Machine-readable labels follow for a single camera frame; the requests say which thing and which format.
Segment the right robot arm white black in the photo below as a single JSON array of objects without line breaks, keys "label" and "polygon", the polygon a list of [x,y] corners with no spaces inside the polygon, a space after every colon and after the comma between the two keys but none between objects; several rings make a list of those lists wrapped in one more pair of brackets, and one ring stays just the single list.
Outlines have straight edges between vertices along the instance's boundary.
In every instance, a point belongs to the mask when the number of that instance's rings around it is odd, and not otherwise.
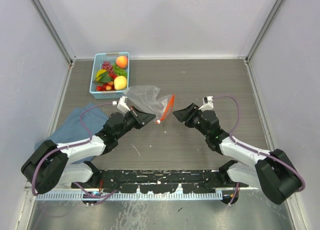
[{"label": "right robot arm white black", "polygon": [[260,189],[275,204],[282,204],[292,194],[302,191],[305,182],[286,153],[267,151],[245,144],[224,131],[215,111],[195,104],[173,112],[179,122],[197,129],[209,149],[234,159],[220,167],[220,183],[230,187],[235,182]]}]

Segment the clear zip bag orange zipper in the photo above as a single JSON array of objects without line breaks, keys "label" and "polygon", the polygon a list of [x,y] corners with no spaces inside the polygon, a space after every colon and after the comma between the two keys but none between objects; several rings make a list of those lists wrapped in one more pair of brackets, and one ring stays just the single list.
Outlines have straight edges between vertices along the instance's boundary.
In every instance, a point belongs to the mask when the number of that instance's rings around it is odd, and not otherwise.
[{"label": "clear zip bag orange zipper", "polygon": [[155,123],[161,124],[173,110],[175,94],[158,98],[160,90],[156,86],[131,86],[123,93],[143,112],[155,114]]}]

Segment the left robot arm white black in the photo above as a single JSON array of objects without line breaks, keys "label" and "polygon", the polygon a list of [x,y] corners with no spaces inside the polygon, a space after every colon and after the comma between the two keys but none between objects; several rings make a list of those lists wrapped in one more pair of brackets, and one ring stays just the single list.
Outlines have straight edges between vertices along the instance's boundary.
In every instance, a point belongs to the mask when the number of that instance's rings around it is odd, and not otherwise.
[{"label": "left robot arm white black", "polygon": [[123,114],[110,114],[102,129],[87,139],[56,144],[46,140],[22,165],[23,176],[31,183],[33,195],[44,194],[57,185],[83,182],[94,188],[100,183],[100,171],[91,162],[82,159],[111,152],[118,140],[132,129],[141,129],[155,119],[131,106]]}]

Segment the yellow star fruit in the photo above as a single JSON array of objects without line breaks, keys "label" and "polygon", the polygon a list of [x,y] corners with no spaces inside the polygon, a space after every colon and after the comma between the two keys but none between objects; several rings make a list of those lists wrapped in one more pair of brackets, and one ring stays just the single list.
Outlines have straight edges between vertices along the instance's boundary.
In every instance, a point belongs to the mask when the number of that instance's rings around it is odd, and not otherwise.
[{"label": "yellow star fruit", "polygon": [[97,71],[97,73],[96,73],[96,80],[97,81],[99,81],[102,77],[104,77],[106,74],[108,73],[108,71],[107,70],[105,70],[105,69],[100,69],[100,70],[98,70]]}]

